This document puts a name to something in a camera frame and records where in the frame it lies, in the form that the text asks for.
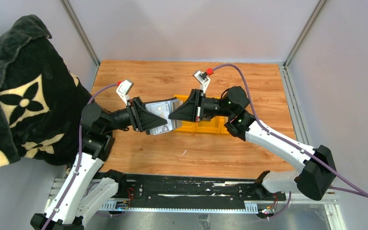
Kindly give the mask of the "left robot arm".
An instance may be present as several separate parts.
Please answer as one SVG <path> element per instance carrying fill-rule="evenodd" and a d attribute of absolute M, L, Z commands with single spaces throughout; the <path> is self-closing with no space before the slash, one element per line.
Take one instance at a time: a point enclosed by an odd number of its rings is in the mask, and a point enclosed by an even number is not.
<path fill-rule="evenodd" d="M 110 170 L 93 191 L 86 191 L 107 160 L 115 139 L 110 134 L 130 127 L 139 132 L 168 124 L 171 113 L 168 101 L 143 103 L 140 98 L 128 100 L 126 108 L 109 112 L 93 100 L 83 108 L 79 149 L 69 176 L 54 201 L 43 214 L 34 214 L 30 224 L 35 230 L 83 230 L 98 209 L 112 196 L 127 194 L 126 176 Z"/>

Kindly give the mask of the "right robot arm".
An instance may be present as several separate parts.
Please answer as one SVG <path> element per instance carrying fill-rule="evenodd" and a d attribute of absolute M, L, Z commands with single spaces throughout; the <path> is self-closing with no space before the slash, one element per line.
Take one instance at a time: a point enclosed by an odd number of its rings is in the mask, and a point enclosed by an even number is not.
<path fill-rule="evenodd" d="M 224 127 L 230 135 L 265 148 L 294 168 L 287 172 L 261 173 L 254 187 L 257 198 L 267 200 L 276 192 L 301 192 L 309 199 L 320 201 L 335 179 L 331 150 L 324 145 L 315 148 L 300 143 L 270 128 L 246 110 L 249 103 L 240 86 L 228 88 L 220 99 L 206 97 L 202 90 L 193 89 L 169 118 L 195 123 L 216 116 L 227 117 Z"/>

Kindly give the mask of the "black leather card holder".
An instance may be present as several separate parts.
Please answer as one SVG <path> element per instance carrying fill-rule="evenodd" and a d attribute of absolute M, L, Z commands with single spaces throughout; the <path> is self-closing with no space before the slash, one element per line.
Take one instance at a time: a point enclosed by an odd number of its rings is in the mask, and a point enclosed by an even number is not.
<path fill-rule="evenodd" d="M 183 126 L 183 122 L 180 120 L 170 119 L 169 115 L 182 104 L 183 101 L 177 99 L 176 97 L 164 101 L 150 102 L 145 104 L 145 108 L 147 111 L 167 121 L 167 124 L 159 125 L 155 128 L 150 129 L 149 134 L 159 135 L 181 128 Z"/>

